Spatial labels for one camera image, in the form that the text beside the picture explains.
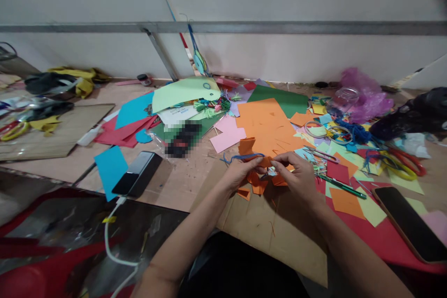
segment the pen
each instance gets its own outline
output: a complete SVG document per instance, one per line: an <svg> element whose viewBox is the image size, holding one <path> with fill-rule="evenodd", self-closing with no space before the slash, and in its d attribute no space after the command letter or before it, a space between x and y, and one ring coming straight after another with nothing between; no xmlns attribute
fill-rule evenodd
<svg viewBox="0 0 447 298"><path fill-rule="evenodd" d="M324 176L324 175L320 175L319 177L323 178L327 182L331 182L335 186L338 186L339 188L341 188L341 189L343 189L343 190L345 190L345 191L347 191L349 193L352 193L353 195L355 195L357 197L360 197L362 199L366 199L366 195L365 194L363 194L361 192L358 192L358 191L356 191L354 189L351 189L350 187L348 187L348 186L346 186L346 185L344 185L344 184L342 184L340 182L337 182L335 179L329 178L329 177Z"/></svg>

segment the plastic bag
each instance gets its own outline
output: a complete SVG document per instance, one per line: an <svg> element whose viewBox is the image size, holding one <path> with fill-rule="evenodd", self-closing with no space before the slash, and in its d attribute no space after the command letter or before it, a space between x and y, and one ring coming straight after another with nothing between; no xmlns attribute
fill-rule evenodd
<svg viewBox="0 0 447 298"><path fill-rule="evenodd" d="M392 99L386 99L380 85L358 68L347 68L342 73L340 85L354 87L360 93L359 100L350 109L350 121L365 123L376 116L382 116L394 105Z"/></svg>

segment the cord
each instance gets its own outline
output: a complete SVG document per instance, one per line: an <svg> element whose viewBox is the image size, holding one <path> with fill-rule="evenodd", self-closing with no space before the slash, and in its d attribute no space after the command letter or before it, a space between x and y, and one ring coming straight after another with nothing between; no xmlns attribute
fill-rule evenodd
<svg viewBox="0 0 447 298"><path fill-rule="evenodd" d="M119 258L116 258L115 256L112 255L112 252L110 251L110 246L108 244L108 223L110 221L110 218L114 215L114 213L116 212L116 210L118 209L118 207L120 207L124 202L126 201L126 197L119 197L117 202L116 202L116 206L113 209L113 211L110 213L109 217L107 218L106 221L106 226L104 228L104 242L106 245L106 252L107 252L107 256L114 262L118 263L118 264L122 264L122 265L127 265L127 266L133 266L135 267L134 271L116 288L116 290L113 292L112 296L110 298L115 298L116 296L118 296L118 294L120 293L121 289L123 287L126 286L126 284L128 283L128 281L130 281L132 279L133 276L135 276L135 274L138 271L138 265L140 264L139 262L129 262L129 261L123 261L120 260Z"/></svg>

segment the black smartphone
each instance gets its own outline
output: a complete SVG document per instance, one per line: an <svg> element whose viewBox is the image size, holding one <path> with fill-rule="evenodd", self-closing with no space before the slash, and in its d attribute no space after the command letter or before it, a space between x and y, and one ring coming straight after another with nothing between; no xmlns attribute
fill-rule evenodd
<svg viewBox="0 0 447 298"><path fill-rule="evenodd" d="M381 208L416 255L425 263L447 262L447 248L395 187L372 190Z"/></svg>

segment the clear plastic jar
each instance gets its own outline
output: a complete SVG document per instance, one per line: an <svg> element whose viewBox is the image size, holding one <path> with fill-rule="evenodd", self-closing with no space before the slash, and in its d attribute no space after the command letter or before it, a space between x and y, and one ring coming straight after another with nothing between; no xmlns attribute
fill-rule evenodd
<svg viewBox="0 0 447 298"><path fill-rule="evenodd" d="M359 99L355 88L343 87L335 92L335 96L327 103L326 110L330 115L342 117Z"/></svg>

